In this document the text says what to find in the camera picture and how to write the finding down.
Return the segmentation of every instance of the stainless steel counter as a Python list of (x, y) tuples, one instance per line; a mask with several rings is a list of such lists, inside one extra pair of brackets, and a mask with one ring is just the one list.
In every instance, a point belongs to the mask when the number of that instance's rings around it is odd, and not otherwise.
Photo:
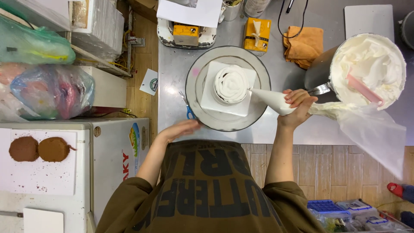
[[(260, 57), (265, 64), (272, 83), (272, 90), (281, 92), (284, 89), (303, 88), (305, 70), (296, 64), (286, 62), (282, 36), (277, 30), (281, 0), (273, 0), (260, 18), (271, 19), (271, 37), (267, 53)], [(407, 82), (401, 97), (387, 112), (393, 119), (407, 127), (407, 145), (414, 146), (414, 51), (402, 44), (399, 36), (398, 21), (414, 10), (412, 0), (310, 0), (305, 15), (305, 27), (324, 29), (323, 46), (328, 50), (345, 40), (344, 7), (348, 5), (392, 4), (394, 12), (395, 43), (400, 47), (407, 62)], [(289, 14), (282, 15), (280, 28), (282, 32), (288, 26), (300, 26), (305, 0), (294, 2)], [(242, 34), (247, 17), (237, 17), (231, 22), (223, 21), (217, 28), (217, 40), (213, 47), (223, 45), (242, 45)], [(186, 119), (186, 106), (180, 90), (185, 89), (187, 72), (193, 62), (206, 50), (176, 49), (164, 46), (159, 42), (159, 87), (158, 87), (158, 131)], [(213, 139), (236, 141), (239, 143), (272, 144), (276, 133), (277, 116), (267, 108), (263, 116), (252, 126), (237, 132), (219, 132), (202, 129), (196, 134), (181, 138)], [(299, 126), (294, 134), (294, 144), (310, 145), (353, 145), (339, 129), (336, 121), (322, 116), (312, 116)]]

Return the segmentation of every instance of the person's right hand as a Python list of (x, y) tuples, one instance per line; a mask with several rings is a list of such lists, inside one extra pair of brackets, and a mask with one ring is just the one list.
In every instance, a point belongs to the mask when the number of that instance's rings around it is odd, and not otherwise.
[(295, 111), (286, 116), (280, 116), (277, 118), (277, 125), (286, 127), (289, 129), (296, 129), (299, 125), (305, 122), (311, 115), (308, 113), (311, 105), (318, 100), (315, 96), (310, 96), (307, 91), (303, 89), (299, 90), (285, 90), (284, 94), (287, 94), (285, 98), (288, 100), (286, 103), (292, 104), (291, 107), (297, 107)]
[(193, 134), (194, 131), (199, 130), (200, 128), (201, 124), (198, 121), (184, 120), (159, 132), (155, 140), (168, 144), (183, 135)]

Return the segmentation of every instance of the olive green sweatshirt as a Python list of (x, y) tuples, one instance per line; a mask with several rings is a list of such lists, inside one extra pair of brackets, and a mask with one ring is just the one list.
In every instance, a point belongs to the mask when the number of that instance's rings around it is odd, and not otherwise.
[(116, 189), (96, 233), (321, 233), (294, 182), (261, 189), (238, 143), (169, 144), (153, 189), (133, 177)]

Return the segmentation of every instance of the slipper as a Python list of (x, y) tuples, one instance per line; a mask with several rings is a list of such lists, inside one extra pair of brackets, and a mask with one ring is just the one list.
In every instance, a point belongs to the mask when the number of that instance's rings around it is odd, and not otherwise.
[(393, 193), (393, 194), (395, 194), (396, 196), (398, 196), (398, 197), (401, 197), (401, 198), (402, 198), (402, 192), (404, 191), (404, 188), (403, 188), (401, 185), (399, 185), (399, 184), (395, 184), (395, 183), (389, 183), (389, 184), (387, 185), (387, 189), (388, 189), (391, 193)]

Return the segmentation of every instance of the orange towel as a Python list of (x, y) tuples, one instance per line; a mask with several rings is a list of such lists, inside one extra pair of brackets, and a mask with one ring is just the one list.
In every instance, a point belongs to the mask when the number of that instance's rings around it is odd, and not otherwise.
[[(300, 27), (290, 26), (284, 35), (294, 36), (300, 29)], [(294, 38), (283, 37), (283, 44), (287, 48), (286, 61), (295, 62), (307, 70), (312, 61), (323, 52), (323, 29), (304, 27), (302, 32)]]

